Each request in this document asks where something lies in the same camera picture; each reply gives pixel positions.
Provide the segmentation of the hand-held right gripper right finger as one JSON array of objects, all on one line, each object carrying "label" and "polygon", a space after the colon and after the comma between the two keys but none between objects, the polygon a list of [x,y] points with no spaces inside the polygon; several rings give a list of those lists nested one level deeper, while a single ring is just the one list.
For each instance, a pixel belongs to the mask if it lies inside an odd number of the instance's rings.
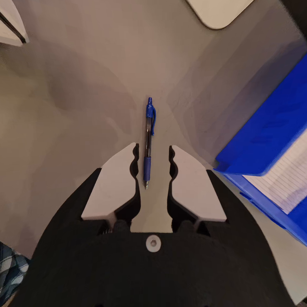
[{"label": "hand-held right gripper right finger", "polygon": [[226,214],[206,168],[176,145],[169,148],[167,211],[173,221],[225,222]]}]

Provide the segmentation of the grey desk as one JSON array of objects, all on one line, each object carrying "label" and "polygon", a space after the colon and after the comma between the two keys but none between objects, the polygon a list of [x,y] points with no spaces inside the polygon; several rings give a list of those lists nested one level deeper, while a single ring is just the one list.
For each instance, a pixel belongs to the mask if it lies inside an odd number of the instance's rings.
[{"label": "grey desk", "polygon": [[[1,240],[30,266],[8,306],[299,306],[305,247],[211,170],[306,54],[283,3],[222,30],[185,1],[15,4],[30,43],[1,46]],[[115,224],[82,220],[102,165],[133,142],[135,195]],[[225,222],[173,221],[172,145],[206,168]]]}]

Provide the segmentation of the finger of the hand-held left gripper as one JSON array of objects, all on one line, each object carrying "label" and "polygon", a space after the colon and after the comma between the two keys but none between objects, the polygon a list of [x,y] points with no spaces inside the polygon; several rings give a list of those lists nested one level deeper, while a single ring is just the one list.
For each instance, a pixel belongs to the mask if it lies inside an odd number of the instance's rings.
[{"label": "finger of the hand-held left gripper", "polygon": [[12,0],[0,1],[0,13],[3,13],[24,36],[24,44],[29,43],[29,38],[26,33],[21,16]]},{"label": "finger of the hand-held left gripper", "polygon": [[4,44],[14,46],[24,44],[24,36],[3,13],[0,14],[0,39]]}]

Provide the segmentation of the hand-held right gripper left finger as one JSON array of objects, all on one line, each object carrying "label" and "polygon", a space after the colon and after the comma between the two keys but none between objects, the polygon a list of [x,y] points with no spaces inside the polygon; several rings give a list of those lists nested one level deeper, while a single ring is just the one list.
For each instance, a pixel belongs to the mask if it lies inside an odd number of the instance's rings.
[{"label": "hand-held right gripper left finger", "polygon": [[106,220],[115,224],[119,219],[116,210],[133,198],[136,180],[130,172],[135,156],[131,143],[102,165],[93,190],[82,212],[82,220]]}]

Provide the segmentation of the person's plaid shirt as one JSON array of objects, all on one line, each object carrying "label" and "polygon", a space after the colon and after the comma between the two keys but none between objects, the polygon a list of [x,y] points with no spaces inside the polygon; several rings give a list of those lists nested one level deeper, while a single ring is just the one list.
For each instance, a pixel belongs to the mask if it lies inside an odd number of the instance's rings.
[{"label": "person's plaid shirt", "polygon": [[30,259],[0,243],[0,306],[10,302],[23,281]]}]

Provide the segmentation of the white lined notepad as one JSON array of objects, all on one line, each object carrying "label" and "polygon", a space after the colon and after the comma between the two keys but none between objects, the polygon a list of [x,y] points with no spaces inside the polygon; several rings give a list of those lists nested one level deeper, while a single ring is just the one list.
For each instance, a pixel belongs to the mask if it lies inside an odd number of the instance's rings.
[{"label": "white lined notepad", "polygon": [[289,214],[307,195],[307,130],[265,175],[243,177]]}]

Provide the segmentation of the white stand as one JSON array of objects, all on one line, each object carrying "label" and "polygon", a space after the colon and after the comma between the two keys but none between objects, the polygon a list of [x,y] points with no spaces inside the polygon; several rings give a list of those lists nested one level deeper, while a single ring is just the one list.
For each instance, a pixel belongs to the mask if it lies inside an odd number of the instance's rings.
[{"label": "white stand", "polygon": [[253,0],[187,0],[199,20],[208,28],[227,27]]}]

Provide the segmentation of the blue plastic bin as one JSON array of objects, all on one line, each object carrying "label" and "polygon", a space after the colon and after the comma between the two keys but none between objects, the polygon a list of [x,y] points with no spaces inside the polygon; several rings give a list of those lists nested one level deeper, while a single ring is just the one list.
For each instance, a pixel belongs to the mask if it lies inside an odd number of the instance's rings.
[{"label": "blue plastic bin", "polygon": [[307,245],[306,197],[289,214],[252,185],[244,175],[263,176],[307,129],[307,56],[217,155],[217,172],[271,221]]}]

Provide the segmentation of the blue pen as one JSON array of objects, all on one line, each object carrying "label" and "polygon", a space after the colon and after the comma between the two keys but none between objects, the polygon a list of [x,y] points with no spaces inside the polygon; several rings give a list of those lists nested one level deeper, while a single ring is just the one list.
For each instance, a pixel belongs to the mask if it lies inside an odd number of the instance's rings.
[{"label": "blue pen", "polygon": [[154,128],[156,123],[156,109],[153,106],[153,100],[148,98],[146,106],[146,132],[145,132],[145,154],[143,163],[143,181],[144,187],[147,190],[150,174],[151,174],[151,149],[152,149],[152,137],[154,136]]}]

